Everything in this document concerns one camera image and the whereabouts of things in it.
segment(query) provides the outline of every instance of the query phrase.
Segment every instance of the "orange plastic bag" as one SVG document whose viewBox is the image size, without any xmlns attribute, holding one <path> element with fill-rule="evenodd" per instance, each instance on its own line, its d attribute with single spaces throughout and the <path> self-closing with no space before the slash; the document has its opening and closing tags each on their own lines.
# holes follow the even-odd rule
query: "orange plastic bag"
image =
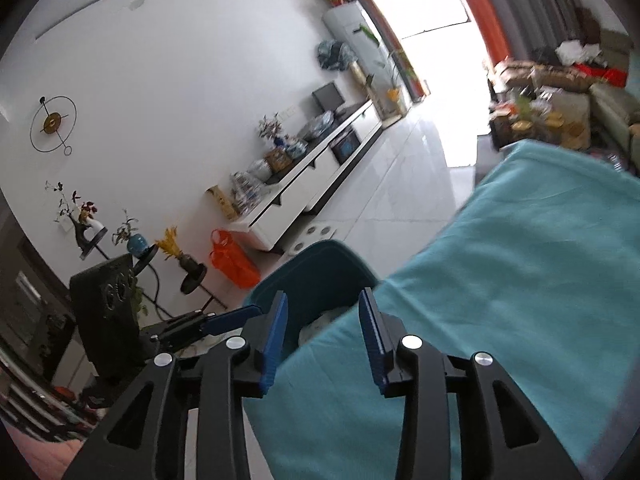
<svg viewBox="0 0 640 480">
<path fill-rule="evenodd" d="M 229 231 L 216 229 L 211 233 L 213 250 L 211 264 L 240 288 L 252 288 L 260 283 L 260 271 L 244 254 Z"/>
</svg>

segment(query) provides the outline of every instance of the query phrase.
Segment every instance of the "gray curtain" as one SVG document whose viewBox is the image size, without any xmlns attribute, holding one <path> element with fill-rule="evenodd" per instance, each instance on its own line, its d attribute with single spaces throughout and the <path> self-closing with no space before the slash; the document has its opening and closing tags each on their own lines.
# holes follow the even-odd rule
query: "gray curtain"
<svg viewBox="0 0 640 480">
<path fill-rule="evenodd" d="M 513 56 L 530 59 L 537 48 L 557 48 L 582 36 L 575 12 L 580 0 L 492 0 Z"/>
</svg>

